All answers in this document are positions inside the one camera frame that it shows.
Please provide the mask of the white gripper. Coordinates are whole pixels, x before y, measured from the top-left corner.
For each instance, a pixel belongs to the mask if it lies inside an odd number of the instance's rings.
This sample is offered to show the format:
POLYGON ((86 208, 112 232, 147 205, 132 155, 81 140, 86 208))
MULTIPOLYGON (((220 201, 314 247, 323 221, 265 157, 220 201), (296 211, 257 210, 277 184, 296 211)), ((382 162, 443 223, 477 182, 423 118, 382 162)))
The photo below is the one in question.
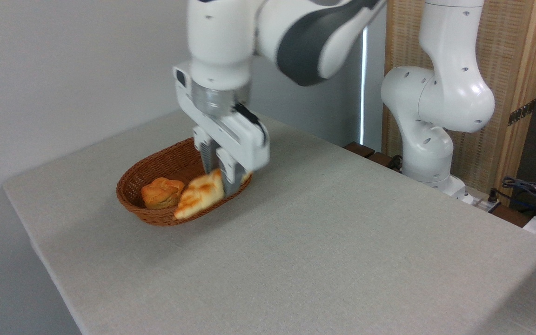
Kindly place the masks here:
POLYGON ((221 170, 225 196, 241 187, 246 171, 259 170, 270 160, 266 128, 238 101, 248 93, 207 89, 194 82, 188 65, 173 68, 176 94, 181 109, 195 123, 194 146, 200 153, 206 174, 221 170))

